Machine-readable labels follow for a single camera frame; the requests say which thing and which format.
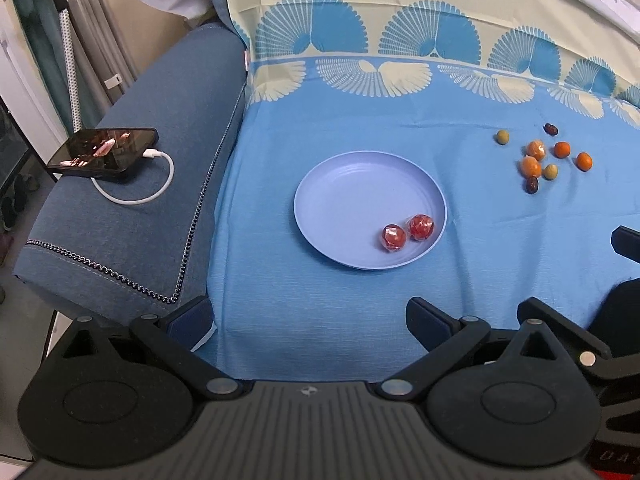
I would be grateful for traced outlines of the small orange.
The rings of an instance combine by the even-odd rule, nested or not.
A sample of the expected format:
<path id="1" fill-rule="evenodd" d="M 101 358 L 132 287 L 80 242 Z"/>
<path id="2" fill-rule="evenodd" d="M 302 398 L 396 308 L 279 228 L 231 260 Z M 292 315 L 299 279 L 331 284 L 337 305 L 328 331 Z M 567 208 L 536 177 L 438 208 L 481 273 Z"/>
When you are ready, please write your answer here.
<path id="1" fill-rule="evenodd" d="M 586 153 L 581 152 L 575 158 L 576 167 L 583 172 L 588 172 L 593 166 L 592 157 Z"/>
<path id="2" fill-rule="evenodd" d="M 572 147 L 568 142 L 560 141 L 554 144 L 553 147 L 553 155 L 558 159 L 564 159 L 570 156 L 572 152 Z"/>

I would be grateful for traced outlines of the green olive fruit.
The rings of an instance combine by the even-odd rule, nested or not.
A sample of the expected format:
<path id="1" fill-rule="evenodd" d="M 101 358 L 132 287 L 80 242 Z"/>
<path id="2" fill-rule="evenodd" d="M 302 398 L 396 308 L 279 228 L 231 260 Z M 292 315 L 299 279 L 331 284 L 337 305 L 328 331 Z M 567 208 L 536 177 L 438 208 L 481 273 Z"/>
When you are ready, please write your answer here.
<path id="1" fill-rule="evenodd" d="M 549 181 L 554 180 L 558 176 L 558 166 L 555 164 L 549 164 L 542 170 L 542 176 Z"/>
<path id="2" fill-rule="evenodd" d="M 510 134 L 506 130 L 500 129 L 496 133 L 495 138 L 500 145 L 506 145 L 510 141 Z"/>

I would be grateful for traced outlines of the lavender round plate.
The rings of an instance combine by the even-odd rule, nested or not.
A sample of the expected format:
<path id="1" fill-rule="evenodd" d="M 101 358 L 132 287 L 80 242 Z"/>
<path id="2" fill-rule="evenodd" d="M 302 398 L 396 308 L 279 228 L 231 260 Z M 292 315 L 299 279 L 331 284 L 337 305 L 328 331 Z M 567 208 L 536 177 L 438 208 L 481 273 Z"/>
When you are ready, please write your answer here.
<path id="1" fill-rule="evenodd" d="M 444 235 L 448 207 L 442 190 L 422 168 L 400 156 L 356 151 L 331 157 L 299 182 L 294 218 L 304 239 L 330 260 L 366 271 L 397 269 L 430 252 Z M 428 240 L 407 238 L 388 252 L 386 224 L 405 230 L 415 214 L 428 214 L 435 229 Z"/>

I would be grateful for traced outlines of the black smartphone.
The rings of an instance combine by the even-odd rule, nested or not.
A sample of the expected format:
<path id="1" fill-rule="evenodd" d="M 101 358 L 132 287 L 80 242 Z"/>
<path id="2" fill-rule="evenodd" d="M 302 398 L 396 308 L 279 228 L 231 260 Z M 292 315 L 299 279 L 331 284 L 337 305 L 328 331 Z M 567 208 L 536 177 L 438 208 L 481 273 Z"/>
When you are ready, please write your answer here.
<path id="1" fill-rule="evenodd" d="M 54 152 L 47 168 L 84 178 L 119 177 L 157 140 L 153 128 L 80 129 Z"/>

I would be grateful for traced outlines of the white door frame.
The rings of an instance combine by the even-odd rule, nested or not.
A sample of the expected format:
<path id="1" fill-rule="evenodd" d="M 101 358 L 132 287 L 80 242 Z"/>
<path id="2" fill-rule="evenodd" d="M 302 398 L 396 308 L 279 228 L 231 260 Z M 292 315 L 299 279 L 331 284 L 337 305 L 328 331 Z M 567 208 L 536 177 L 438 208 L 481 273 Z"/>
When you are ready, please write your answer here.
<path id="1" fill-rule="evenodd" d="M 67 130 L 11 0 L 1 0 L 1 97 L 34 150 L 49 159 L 66 140 Z"/>

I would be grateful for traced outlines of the red fruit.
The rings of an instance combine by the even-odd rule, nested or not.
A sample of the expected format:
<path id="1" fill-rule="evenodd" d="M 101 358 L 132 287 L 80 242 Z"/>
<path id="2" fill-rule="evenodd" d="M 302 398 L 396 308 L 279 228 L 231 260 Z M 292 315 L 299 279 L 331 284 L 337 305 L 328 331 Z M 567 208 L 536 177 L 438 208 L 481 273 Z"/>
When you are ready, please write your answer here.
<path id="1" fill-rule="evenodd" d="M 415 214 L 407 222 L 410 236 L 417 242 L 428 240 L 434 232 L 435 222 L 428 214 Z"/>
<path id="2" fill-rule="evenodd" d="M 388 252 L 398 252 L 405 247 L 407 243 L 407 233 L 402 226 L 398 224 L 386 224 L 382 229 L 381 240 L 383 247 Z"/>

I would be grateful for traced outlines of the dark red date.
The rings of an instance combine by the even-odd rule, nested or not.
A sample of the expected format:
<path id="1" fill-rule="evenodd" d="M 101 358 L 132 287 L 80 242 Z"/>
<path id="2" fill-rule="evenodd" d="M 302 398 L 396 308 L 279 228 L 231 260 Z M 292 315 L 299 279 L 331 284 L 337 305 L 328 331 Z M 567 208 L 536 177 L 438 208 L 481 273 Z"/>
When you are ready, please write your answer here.
<path id="1" fill-rule="evenodd" d="M 525 191 L 528 194 L 535 194 L 538 192 L 539 181 L 537 177 L 528 177 L 525 179 L 524 184 Z"/>
<path id="2" fill-rule="evenodd" d="M 548 122 L 544 124 L 544 132 L 548 133 L 549 136 L 556 136 L 559 132 L 558 127 Z"/>

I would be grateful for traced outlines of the blue cream patterned cloth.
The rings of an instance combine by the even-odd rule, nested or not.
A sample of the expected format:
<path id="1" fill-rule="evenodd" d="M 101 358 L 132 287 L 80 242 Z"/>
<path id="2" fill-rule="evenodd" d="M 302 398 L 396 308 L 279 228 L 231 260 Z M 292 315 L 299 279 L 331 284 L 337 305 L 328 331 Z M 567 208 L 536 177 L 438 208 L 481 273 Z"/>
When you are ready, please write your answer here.
<path id="1" fill-rule="evenodd" d="M 248 67 L 203 359 L 379 380 L 423 354 L 414 296 L 586 325 L 637 275 L 639 31 L 605 0 L 224 1 Z"/>

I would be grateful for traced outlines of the grey curtain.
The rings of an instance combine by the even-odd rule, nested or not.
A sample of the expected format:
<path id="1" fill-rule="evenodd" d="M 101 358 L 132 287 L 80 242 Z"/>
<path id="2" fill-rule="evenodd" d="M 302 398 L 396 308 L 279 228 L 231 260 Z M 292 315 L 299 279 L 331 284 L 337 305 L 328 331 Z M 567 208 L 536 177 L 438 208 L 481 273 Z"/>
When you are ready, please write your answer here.
<path id="1" fill-rule="evenodd" d="M 80 73 L 105 112 L 136 81 L 126 42 L 107 0 L 67 0 Z"/>

